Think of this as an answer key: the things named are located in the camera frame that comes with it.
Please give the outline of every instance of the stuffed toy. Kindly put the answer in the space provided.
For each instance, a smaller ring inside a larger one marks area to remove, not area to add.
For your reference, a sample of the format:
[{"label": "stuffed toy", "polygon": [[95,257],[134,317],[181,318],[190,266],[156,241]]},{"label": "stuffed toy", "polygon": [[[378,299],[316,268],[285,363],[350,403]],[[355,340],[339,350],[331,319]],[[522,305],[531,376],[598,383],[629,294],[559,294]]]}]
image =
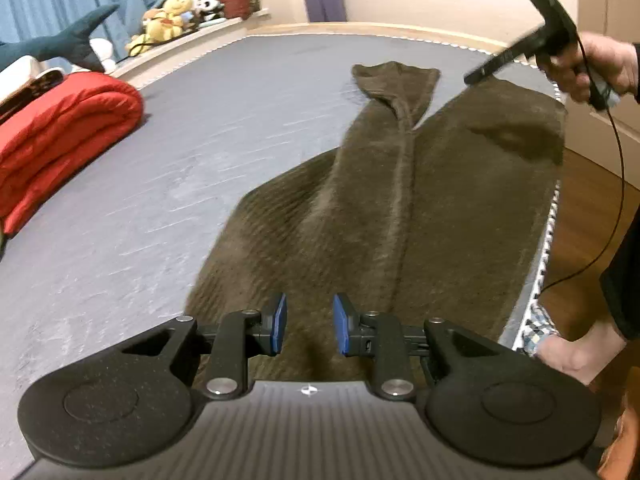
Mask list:
[{"label": "stuffed toy", "polygon": [[166,0],[162,9],[148,20],[145,33],[155,41],[167,41],[180,36],[193,26],[193,0]]},{"label": "stuffed toy", "polygon": [[148,34],[136,34],[131,37],[131,41],[124,48],[131,57],[134,57],[149,50],[154,43],[155,40]]},{"label": "stuffed toy", "polygon": [[0,71],[22,56],[31,56],[38,61],[64,57],[87,70],[104,72],[104,66],[91,48],[89,36],[117,8],[115,4],[98,7],[55,36],[42,36],[20,43],[0,41]]},{"label": "stuffed toy", "polygon": [[156,14],[161,12],[161,9],[149,9],[142,15],[142,27],[146,30],[146,26],[155,18]]},{"label": "stuffed toy", "polygon": [[[111,41],[104,38],[93,38],[89,40],[91,48],[96,53],[96,56],[100,59],[102,66],[104,67],[104,73],[110,74],[116,70],[116,62],[113,60],[113,45]],[[78,65],[72,66],[71,72],[84,72],[86,69],[79,67]]]},{"label": "stuffed toy", "polygon": [[196,12],[204,22],[210,22],[219,18],[224,18],[224,4],[218,0],[199,0],[196,5]]}]

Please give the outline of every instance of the round black pad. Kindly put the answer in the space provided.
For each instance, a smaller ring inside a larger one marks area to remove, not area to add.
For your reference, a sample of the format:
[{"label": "round black pad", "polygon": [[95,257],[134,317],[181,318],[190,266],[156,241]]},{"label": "round black pad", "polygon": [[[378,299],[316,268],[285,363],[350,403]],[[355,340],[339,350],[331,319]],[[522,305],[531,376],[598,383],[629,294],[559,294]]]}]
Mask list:
[{"label": "round black pad", "polygon": [[467,359],[437,383],[426,414],[454,448],[482,462],[542,467],[580,455],[600,425],[595,396],[526,356]]},{"label": "round black pad", "polygon": [[32,384],[20,400],[18,423],[34,454],[75,467],[106,468],[169,446],[191,411],[189,389],[166,363],[116,353]]}]

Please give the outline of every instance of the person's arm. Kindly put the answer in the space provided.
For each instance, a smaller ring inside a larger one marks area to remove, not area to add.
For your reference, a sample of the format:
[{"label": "person's arm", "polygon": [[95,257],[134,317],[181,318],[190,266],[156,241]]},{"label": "person's arm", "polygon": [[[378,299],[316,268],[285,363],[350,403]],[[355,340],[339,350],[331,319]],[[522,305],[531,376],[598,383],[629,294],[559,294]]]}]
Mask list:
[{"label": "person's arm", "polygon": [[[583,32],[580,39],[584,46],[589,67],[598,72],[620,95],[633,94],[640,102],[638,92],[638,57],[640,45]],[[551,58],[549,64],[539,62],[549,79],[577,102],[589,100],[589,77],[576,74],[574,68],[582,63],[582,51],[578,44],[568,46],[560,56]]]}]

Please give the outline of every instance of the folded red comforter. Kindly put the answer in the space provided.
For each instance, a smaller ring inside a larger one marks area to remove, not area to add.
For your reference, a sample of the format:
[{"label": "folded red comforter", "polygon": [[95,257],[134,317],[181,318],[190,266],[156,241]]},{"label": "folded red comforter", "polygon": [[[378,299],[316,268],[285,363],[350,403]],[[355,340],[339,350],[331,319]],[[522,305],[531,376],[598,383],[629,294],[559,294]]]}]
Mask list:
[{"label": "folded red comforter", "polygon": [[5,234],[16,234],[63,182],[131,132],[142,111],[133,86],[78,72],[0,125]]}]

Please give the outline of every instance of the gray mattress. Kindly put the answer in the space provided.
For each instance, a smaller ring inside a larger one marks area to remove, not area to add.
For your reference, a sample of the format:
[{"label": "gray mattress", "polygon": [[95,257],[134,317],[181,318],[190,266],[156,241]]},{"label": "gray mattress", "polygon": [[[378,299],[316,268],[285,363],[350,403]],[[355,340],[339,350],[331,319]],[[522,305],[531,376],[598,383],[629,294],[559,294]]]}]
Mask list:
[{"label": "gray mattress", "polygon": [[[56,193],[0,264],[0,476],[31,459],[15,416],[29,384],[176,316],[240,197],[340,143],[366,102],[353,64],[439,68],[431,115],[485,58],[398,38],[250,37],[145,86],[145,123]],[[558,97],[530,66],[499,76]]]}]

